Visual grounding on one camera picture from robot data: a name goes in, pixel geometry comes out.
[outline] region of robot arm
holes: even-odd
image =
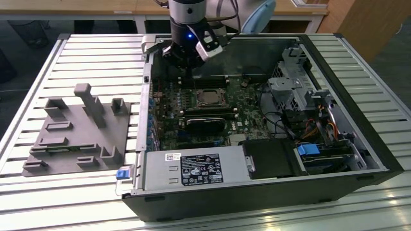
[[[159,4],[171,12],[171,45],[163,57],[187,70],[223,52],[233,38],[225,26],[235,28],[237,34],[258,34],[275,8],[275,0],[169,0]]]

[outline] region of warning label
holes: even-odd
[[[182,156],[181,163],[185,186],[223,183],[219,154]]]

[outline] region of cable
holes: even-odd
[[[235,11],[235,15],[234,16],[230,16],[230,17],[215,17],[215,18],[209,18],[207,21],[211,23],[211,22],[221,22],[221,21],[227,21],[230,19],[234,19],[239,16],[239,7],[235,5],[235,2],[234,0],[230,0],[231,2],[231,5],[233,5],[233,9]]]
[[[30,89],[16,89],[16,90],[0,90],[0,93],[3,92],[12,92],[12,91],[28,91]]]
[[[241,23],[241,16],[239,16],[239,3],[238,3],[238,0],[231,0],[231,4],[234,5],[234,2],[235,1],[235,10],[237,10],[237,14],[238,14],[238,27],[239,27],[239,31],[229,38],[229,41],[235,37],[238,36],[241,33],[242,33],[242,23]]]

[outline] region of wooden table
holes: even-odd
[[[298,8],[291,0],[277,0],[271,20],[309,21],[315,33],[327,9]],[[0,0],[0,20],[135,20],[147,33],[146,20],[169,20],[169,10],[154,0]]]
[[[138,0],[0,0],[0,20],[134,20]]]
[[[147,33],[146,20],[169,20],[169,9],[159,7],[154,0],[138,0],[137,5],[137,25],[139,33]],[[315,33],[322,23],[327,9],[299,8],[291,0],[277,0],[273,21],[309,21],[306,33]]]

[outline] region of blue tab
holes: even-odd
[[[130,170],[118,170],[117,179],[118,180],[130,179]]]
[[[301,155],[315,155],[321,153],[317,144],[302,144],[297,150]]]

